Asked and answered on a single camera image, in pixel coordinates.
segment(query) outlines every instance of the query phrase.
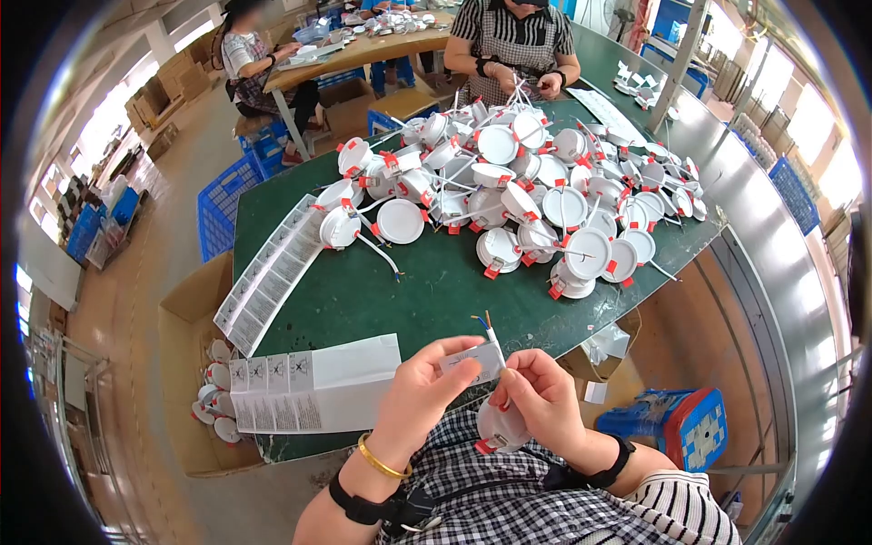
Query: standing fan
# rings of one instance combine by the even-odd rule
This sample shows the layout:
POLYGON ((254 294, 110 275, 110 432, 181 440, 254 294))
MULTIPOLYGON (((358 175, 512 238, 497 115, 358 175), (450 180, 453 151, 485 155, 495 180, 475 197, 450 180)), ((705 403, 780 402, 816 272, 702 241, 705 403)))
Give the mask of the standing fan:
POLYGON ((615 41, 621 43, 627 23, 636 21, 638 0, 605 0, 603 2, 603 21, 609 26, 609 36, 617 32, 615 41))

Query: concrete floor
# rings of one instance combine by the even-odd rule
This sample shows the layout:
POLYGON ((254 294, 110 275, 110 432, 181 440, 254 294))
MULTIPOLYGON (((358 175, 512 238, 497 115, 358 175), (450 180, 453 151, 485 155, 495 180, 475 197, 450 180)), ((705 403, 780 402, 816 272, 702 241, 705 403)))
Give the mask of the concrete floor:
MULTIPOLYGON (((130 248, 105 272, 86 272, 81 302, 68 320, 69 337, 112 362, 98 388, 106 442, 126 509, 149 542, 287 543, 308 500, 344 460, 344 453, 331 453, 194 479, 179 468, 167 438, 156 310, 164 295, 201 265, 196 196, 241 157, 230 134, 237 117, 220 87, 175 114, 180 131, 171 149, 156 163, 143 156, 128 175, 134 188, 146 188, 153 197, 130 248)), ((596 416, 629 404, 645 387, 716 386, 724 393, 730 429, 719 465, 745 465, 771 413, 756 350, 709 251, 681 277, 684 282, 667 284, 640 306, 642 332, 610 381, 606 404, 580 402, 580 410, 592 427, 596 416), (720 307, 713 294, 719 294, 720 307)), ((583 384, 578 387, 583 392, 583 384)), ((771 438, 764 442, 769 451, 771 438)), ((769 454, 766 463, 772 461, 769 454)), ((753 518, 772 481, 764 485, 759 476, 745 481, 740 523, 753 518)), ((92 476, 89 483, 106 523, 120 520, 122 499, 108 492, 106 477, 92 476)), ((720 495, 732 483, 712 478, 713 492, 720 495)))

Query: worker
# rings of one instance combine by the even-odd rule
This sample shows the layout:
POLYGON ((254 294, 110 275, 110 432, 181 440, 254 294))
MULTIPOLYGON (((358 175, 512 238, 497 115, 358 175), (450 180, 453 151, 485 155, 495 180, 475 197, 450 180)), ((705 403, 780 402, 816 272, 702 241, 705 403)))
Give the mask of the worker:
MULTIPOLYGON (((415 0, 363 0, 360 4, 360 17, 362 19, 371 19, 377 17, 387 10, 409 10, 417 11, 415 0)), ((385 83, 388 85, 397 84, 397 72, 403 79, 406 87, 415 86, 415 72, 412 70, 412 61, 408 56, 400 58, 392 58, 386 61, 376 61, 370 64, 370 83, 372 90, 377 96, 383 98, 385 96, 385 83)))
POLYGON ((481 367, 468 358, 442 374, 439 359, 483 340, 435 341, 397 369, 375 428, 303 511, 295 544, 740 543, 704 473, 585 429, 572 377, 541 350, 512 354, 488 400, 516 405, 534 439, 479 453, 475 410, 445 410, 481 367))
POLYGON ((466 102, 504 105, 519 78, 532 100, 555 99, 581 73, 569 18, 548 0, 466 0, 445 66, 469 75, 466 102))
MULTIPOLYGON (((281 115, 271 94, 263 92, 273 66, 292 57, 302 47, 294 42, 278 45, 273 52, 260 39, 257 29, 262 27, 263 7, 266 0, 230 0, 224 6, 224 23, 215 33, 212 64, 223 68, 228 81, 228 96, 239 113, 247 118, 262 115, 281 115)), ((317 123, 318 85, 312 80, 302 82, 284 92, 288 108, 296 108, 294 125, 300 134, 306 129, 320 130, 317 123)), ((303 156, 292 140, 282 154, 282 164, 292 167, 303 162, 303 156)))

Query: open cardboard box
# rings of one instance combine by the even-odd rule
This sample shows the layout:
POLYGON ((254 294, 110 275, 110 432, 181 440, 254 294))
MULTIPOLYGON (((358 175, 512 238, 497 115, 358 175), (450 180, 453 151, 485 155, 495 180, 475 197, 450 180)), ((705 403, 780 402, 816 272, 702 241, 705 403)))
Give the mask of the open cardboard box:
POLYGON ((173 288, 158 307, 164 418, 176 459, 188 477, 222 477, 263 464, 254 443, 229 445, 212 426, 191 417, 203 370, 211 363, 206 347, 224 338, 212 318, 232 287, 233 252, 225 252, 173 288))
POLYGON ((335 138, 366 128, 366 116, 376 94, 361 78, 349 79, 321 90, 321 106, 335 138))
MULTIPOLYGON (((630 342, 627 344, 627 354, 630 353, 633 343, 636 342, 636 337, 639 336, 639 331, 642 329, 642 315, 639 309, 633 309, 630 312, 617 319, 617 327, 624 330, 630 335, 630 342)), ((588 355, 584 353, 581 346, 577 346, 571 351, 557 359, 557 363, 569 372, 573 377, 583 378, 592 382, 608 382, 609 377, 615 372, 615 369, 623 362, 622 358, 609 356, 599 365, 594 365, 588 359, 588 355)))

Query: gold bangle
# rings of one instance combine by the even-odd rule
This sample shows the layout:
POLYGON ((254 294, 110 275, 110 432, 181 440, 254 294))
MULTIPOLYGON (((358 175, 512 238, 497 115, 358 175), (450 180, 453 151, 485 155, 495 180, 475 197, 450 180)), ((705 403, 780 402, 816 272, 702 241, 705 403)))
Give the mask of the gold bangle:
POLYGON ((399 471, 394 471, 394 470, 390 469, 388 466, 386 466, 385 464, 378 461, 378 459, 372 455, 372 453, 370 452, 370 449, 366 448, 366 443, 365 443, 365 441, 367 440, 367 438, 369 438, 370 435, 371 435, 370 433, 364 433, 363 435, 360 436, 360 439, 358 439, 358 451, 360 451, 360 454, 366 459, 366 461, 370 462, 371 466, 375 467, 377 470, 379 470, 381 473, 384 473, 388 477, 393 477, 394 479, 400 479, 400 480, 406 479, 407 477, 411 477, 412 476, 412 464, 408 464, 406 466, 405 473, 400 473, 399 471))

